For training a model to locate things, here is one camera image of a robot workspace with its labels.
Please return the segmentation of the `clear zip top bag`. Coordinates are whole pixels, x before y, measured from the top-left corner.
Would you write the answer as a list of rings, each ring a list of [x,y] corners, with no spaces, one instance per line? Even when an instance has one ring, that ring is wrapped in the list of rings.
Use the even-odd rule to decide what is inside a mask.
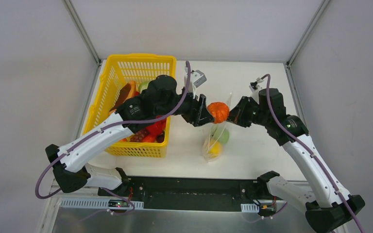
[[[202,146],[202,156],[207,162],[217,159],[222,154],[223,147],[229,141],[230,133],[226,124],[232,96],[233,93],[231,92],[225,101],[217,101],[208,105],[209,113],[214,117],[214,122],[212,122],[208,136]]]

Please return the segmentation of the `orange pumpkin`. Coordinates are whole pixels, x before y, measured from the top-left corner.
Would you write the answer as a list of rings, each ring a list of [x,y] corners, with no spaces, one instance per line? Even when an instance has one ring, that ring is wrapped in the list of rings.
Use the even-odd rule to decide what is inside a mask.
[[[213,102],[208,105],[207,109],[214,117],[214,124],[223,123],[229,117],[229,106],[224,102]]]

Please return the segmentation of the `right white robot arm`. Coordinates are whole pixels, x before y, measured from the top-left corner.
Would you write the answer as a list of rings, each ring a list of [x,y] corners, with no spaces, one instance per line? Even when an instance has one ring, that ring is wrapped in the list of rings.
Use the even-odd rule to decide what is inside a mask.
[[[317,233],[329,233],[351,220],[358,221],[357,214],[365,201],[361,195],[352,195],[335,177],[304,123],[287,113],[278,89],[262,89],[251,97],[242,97],[227,120],[245,128],[253,124],[263,126],[294,160],[312,189],[311,193],[305,192],[270,171],[258,178],[259,197],[268,199],[273,195],[285,200],[305,215]]]

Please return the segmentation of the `green apple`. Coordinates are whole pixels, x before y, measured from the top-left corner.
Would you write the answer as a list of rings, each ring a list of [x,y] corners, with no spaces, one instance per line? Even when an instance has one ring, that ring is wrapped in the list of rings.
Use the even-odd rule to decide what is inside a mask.
[[[216,141],[219,141],[222,145],[225,145],[229,141],[230,133],[226,128],[217,128],[212,133],[212,138]]]

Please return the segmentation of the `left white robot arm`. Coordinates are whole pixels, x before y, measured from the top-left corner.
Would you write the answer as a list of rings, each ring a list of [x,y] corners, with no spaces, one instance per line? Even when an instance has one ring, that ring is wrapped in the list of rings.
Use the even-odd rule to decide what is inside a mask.
[[[168,75],[160,75],[149,82],[140,95],[127,99],[107,119],[75,141],[58,147],[46,147],[53,174],[60,191],[75,192],[85,186],[111,190],[116,196],[124,196],[129,189],[122,169],[106,169],[88,162],[110,147],[158,120],[181,115],[183,119],[199,127],[213,123],[215,118],[206,106],[206,97],[199,97],[183,90],[176,93],[177,82]]]

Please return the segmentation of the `yellow lemon fruit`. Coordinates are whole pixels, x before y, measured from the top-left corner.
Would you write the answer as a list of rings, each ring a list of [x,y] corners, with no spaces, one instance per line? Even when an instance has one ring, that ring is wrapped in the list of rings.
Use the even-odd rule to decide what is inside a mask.
[[[209,142],[207,157],[214,159],[222,153],[222,144],[219,141],[211,140]]]

